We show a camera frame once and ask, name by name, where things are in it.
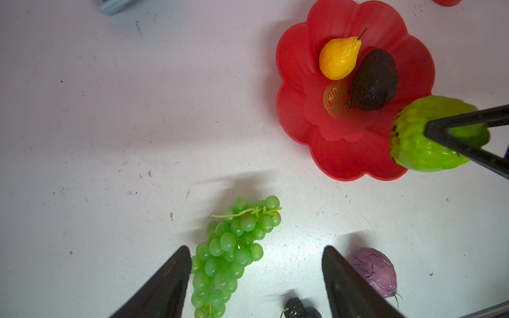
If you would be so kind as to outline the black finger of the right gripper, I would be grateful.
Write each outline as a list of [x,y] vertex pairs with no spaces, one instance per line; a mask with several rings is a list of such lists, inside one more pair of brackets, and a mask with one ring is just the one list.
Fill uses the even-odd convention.
[[452,127],[428,127],[425,130],[425,137],[508,179],[508,159],[463,141],[451,133],[452,129]]
[[452,128],[471,125],[486,125],[487,127],[507,126],[508,105],[434,119],[427,123],[425,131],[449,131]]

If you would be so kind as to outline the dark fake avocado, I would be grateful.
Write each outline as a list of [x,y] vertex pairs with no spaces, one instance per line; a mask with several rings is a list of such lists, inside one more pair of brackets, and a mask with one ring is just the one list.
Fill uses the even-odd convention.
[[396,62],[387,51],[378,48],[363,59],[349,91],[355,107],[361,111],[376,111],[393,100],[397,88]]

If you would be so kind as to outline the yellow fake pear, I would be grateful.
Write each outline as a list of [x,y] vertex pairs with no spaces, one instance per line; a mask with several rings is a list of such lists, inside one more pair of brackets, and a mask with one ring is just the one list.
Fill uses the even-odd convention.
[[332,39],[322,48],[319,68],[327,79],[336,81],[350,75],[357,63],[361,39],[368,29],[369,26],[358,37]]

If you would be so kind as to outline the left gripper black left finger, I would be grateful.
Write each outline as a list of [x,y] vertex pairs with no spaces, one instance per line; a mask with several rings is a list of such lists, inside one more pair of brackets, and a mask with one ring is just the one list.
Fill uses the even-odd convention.
[[187,246],[181,246],[111,318],[181,317],[192,271]]

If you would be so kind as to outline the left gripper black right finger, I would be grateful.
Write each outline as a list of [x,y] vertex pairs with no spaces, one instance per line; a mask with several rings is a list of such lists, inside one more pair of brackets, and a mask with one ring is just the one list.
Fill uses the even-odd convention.
[[333,318],[403,318],[333,246],[323,250],[322,272]]

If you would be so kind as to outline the green fake grape bunch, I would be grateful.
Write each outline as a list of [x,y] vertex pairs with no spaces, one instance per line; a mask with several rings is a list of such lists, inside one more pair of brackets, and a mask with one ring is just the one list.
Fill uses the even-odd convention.
[[260,242],[282,221],[280,200],[237,198],[207,224],[207,240],[192,257],[192,297],[195,317],[223,317],[245,268],[264,256]]

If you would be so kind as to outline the purple fake fig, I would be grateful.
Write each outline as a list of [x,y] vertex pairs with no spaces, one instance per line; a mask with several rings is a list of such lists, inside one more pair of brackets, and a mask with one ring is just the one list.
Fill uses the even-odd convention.
[[349,263],[382,298],[395,298],[400,308],[396,270],[385,254],[363,247],[350,254]]

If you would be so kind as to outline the green fake custard apple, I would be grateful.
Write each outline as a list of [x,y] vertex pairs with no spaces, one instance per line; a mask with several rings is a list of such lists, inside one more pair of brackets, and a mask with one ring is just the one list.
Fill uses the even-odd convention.
[[417,99],[393,120],[389,156],[404,168],[419,172],[449,170],[467,163],[467,157],[426,138],[424,131],[429,121],[477,110],[474,105],[455,98],[431,95]]

